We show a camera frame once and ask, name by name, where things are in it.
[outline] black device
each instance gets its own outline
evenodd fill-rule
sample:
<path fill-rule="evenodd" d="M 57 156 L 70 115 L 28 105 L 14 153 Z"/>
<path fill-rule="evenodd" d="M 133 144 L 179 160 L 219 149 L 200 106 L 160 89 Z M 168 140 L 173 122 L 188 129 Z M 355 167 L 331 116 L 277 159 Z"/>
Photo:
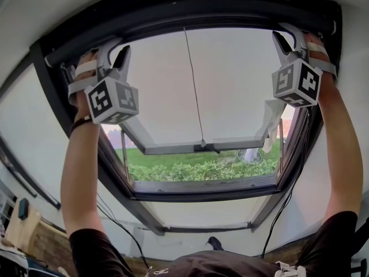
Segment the black device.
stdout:
<path fill-rule="evenodd" d="M 25 220 L 28 217 L 28 206 L 29 206 L 29 202 L 28 202 L 28 200 L 26 198 L 23 198 L 19 202 L 18 217 L 21 220 Z"/>

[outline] person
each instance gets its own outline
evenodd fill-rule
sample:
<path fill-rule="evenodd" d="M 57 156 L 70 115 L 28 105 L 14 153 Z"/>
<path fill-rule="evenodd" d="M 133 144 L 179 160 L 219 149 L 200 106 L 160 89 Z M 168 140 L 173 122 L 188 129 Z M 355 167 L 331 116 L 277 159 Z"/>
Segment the person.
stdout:
<path fill-rule="evenodd" d="M 312 34 L 306 42 L 323 46 Z M 82 57 L 80 64 L 96 59 Z M 328 61 L 326 54 L 310 51 L 311 58 Z M 76 81 L 90 77 L 85 72 Z M 323 73 L 319 93 L 327 137 L 327 155 L 332 190 L 324 222 L 303 248 L 296 264 L 307 276 L 349 276 L 351 240 L 363 191 L 363 164 L 359 143 L 333 76 Z M 89 115 L 83 92 L 77 94 L 76 121 Z M 110 243 L 97 213 L 97 141 L 100 126 L 84 123 L 70 136 L 62 175 L 61 203 L 74 263 L 79 276 L 134 276 Z M 198 252 L 174 260 L 167 268 L 149 270 L 146 276 L 274 276 L 280 266 L 257 257 L 221 250 Z"/>

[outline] hand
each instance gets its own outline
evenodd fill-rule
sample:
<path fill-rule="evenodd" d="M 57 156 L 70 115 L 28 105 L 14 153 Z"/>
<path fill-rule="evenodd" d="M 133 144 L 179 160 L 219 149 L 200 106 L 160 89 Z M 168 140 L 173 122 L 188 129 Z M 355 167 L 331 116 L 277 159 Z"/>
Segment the hand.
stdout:
<path fill-rule="evenodd" d="M 78 65 L 80 66 L 81 64 L 92 61 L 94 59 L 97 59 L 97 52 L 88 53 L 88 54 L 86 54 L 86 55 L 84 55 L 83 57 L 80 58 L 80 61 L 78 62 Z M 96 73 L 96 71 L 84 72 L 84 73 L 78 75 L 78 77 L 76 77 L 75 81 L 80 81 L 82 79 L 92 77 L 92 76 L 95 75 L 95 73 Z M 77 113 L 74 121 L 76 121 L 78 119 L 81 119 L 81 118 L 83 118 L 83 117 L 90 114 L 85 92 L 84 91 L 78 91 L 76 93 L 76 99 L 77 99 L 78 113 Z"/>
<path fill-rule="evenodd" d="M 312 42 L 312 43 L 315 43 L 317 45 L 324 47 L 321 40 L 311 33 L 304 34 L 304 38 L 305 38 L 305 42 Z M 310 58 L 316 58 L 316 59 L 320 59 L 325 62 L 330 62 L 329 57 L 320 51 L 309 51 L 309 56 Z M 328 72 L 323 72 L 321 90 L 319 93 L 319 102 L 322 100 L 322 98 L 325 97 L 327 93 L 333 92 L 335 90 L 336 90 L 336 86 L 333 81 L 333 75 Z"/>

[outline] forearm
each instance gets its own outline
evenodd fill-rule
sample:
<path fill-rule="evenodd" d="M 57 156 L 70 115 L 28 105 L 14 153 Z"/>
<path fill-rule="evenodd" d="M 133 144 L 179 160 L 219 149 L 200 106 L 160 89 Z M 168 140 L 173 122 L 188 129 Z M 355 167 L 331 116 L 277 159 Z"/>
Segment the forearm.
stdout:
<path fill-rule="evenodd" d="M 342 205 L 359 213 L 363 188 L 363 162 L 359 142 L 350 116 L 338 89 L 334 86 L 332 75 L 325 73 L 319 94 L 327 136 L 329 173 L 332 185 L 330 202 Z"/>
<path fill-rule="evenodd" d="M 99 125 L 85 123 L 77 127 L 69 139 L 61 185 L 62 211 L 68 235 L 85 228 L 103 231 L 96 206 L 99 130 Z"/>

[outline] black shirt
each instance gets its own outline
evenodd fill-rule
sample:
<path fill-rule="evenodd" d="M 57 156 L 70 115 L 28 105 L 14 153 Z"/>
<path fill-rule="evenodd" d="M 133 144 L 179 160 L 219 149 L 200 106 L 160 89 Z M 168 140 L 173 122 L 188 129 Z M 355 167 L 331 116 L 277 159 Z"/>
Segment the black shirt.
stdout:
<path fill-rule="evenodd" d="M 356 221 L 357 215 L 351 211 L 332 216 L 305 245 L 296 265 L 306 268 L 307 276 L 350 276 L 351 244 Z M 100 231 L 76 231 L 70 236 L 70 245 L 80 277 L 134 276 L 107 236 Z M 210 250 L 180 257 L 166 268 L 149 270 L 146 276 L 274 277 L 279 269 L 279 266 L 257 257 Z"/>

